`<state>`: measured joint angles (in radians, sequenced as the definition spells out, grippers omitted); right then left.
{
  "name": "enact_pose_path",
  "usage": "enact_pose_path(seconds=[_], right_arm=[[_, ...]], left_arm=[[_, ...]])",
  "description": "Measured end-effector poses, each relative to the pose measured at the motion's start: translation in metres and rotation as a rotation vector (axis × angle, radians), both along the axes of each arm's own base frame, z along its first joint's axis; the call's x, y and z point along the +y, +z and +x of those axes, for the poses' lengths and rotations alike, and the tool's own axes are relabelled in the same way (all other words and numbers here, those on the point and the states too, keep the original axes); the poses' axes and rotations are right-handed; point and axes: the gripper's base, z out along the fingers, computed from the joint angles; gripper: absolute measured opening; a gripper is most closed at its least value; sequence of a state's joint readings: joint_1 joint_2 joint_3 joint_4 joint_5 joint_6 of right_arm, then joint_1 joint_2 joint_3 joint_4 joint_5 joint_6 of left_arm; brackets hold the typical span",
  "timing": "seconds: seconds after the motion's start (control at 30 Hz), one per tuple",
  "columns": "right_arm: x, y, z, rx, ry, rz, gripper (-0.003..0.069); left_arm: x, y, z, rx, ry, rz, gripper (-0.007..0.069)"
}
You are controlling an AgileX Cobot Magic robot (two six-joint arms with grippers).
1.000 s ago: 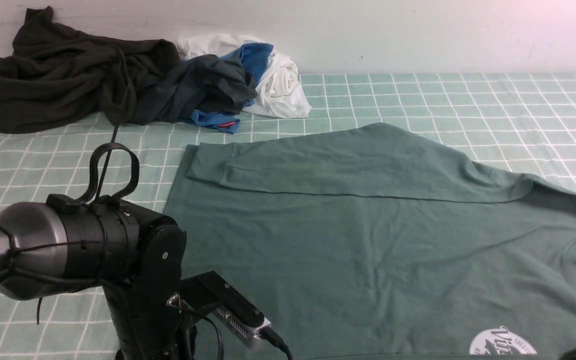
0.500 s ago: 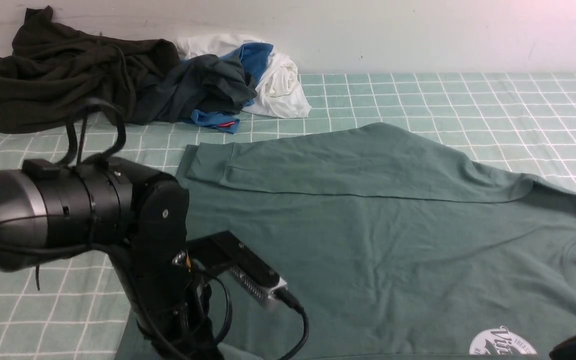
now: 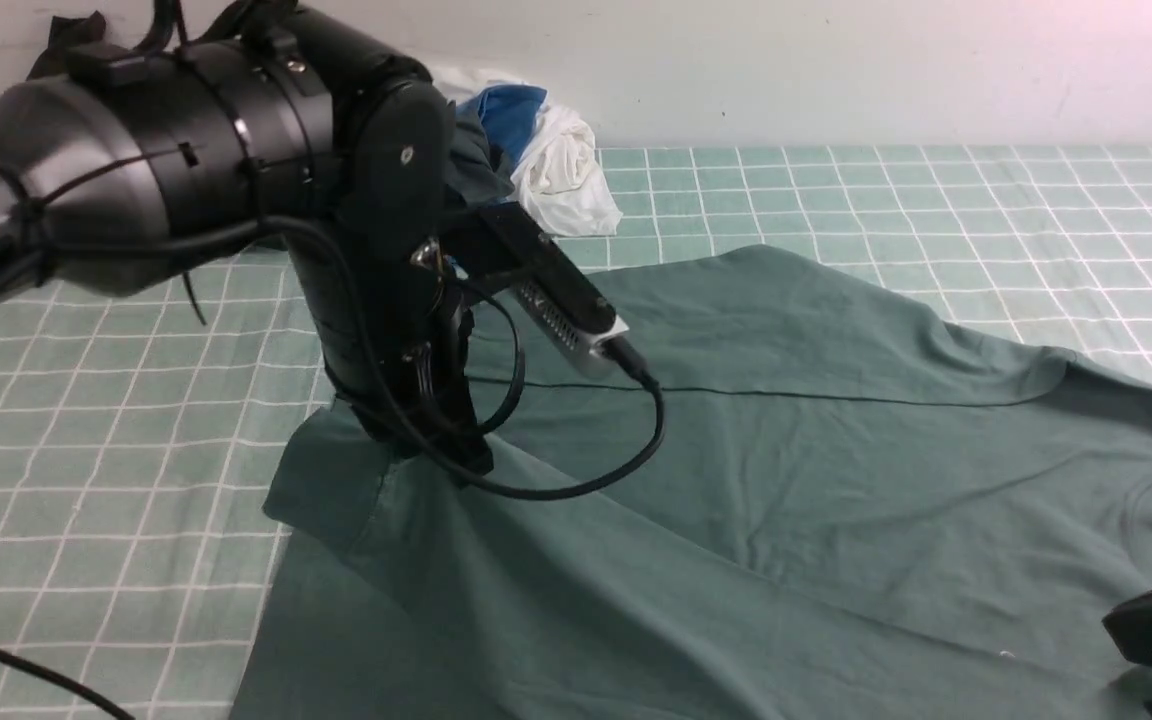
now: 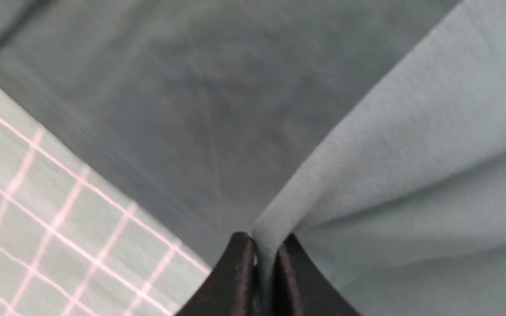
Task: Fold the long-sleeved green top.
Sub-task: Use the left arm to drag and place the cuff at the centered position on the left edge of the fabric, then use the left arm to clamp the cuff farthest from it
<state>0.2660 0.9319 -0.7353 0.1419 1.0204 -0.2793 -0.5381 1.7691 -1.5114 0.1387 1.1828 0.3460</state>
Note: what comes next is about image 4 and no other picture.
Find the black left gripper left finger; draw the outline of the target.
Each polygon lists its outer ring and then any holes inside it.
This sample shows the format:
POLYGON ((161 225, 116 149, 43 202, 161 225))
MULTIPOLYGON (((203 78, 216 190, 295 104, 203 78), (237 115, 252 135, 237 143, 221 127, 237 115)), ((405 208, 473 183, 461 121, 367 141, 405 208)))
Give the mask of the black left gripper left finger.
POLYGON ((177 316, 250 316, 253 313, 255 244, 235 232, 205 282, 177 316))

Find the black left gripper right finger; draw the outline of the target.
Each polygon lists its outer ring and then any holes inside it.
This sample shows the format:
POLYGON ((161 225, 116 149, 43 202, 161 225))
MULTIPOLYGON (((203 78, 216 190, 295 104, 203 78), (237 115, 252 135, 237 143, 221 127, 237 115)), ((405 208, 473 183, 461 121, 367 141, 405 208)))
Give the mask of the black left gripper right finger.
POLYGON ((289 235, 275 258, 276 316, 358 316, 321 274, 297 237, 289 235))

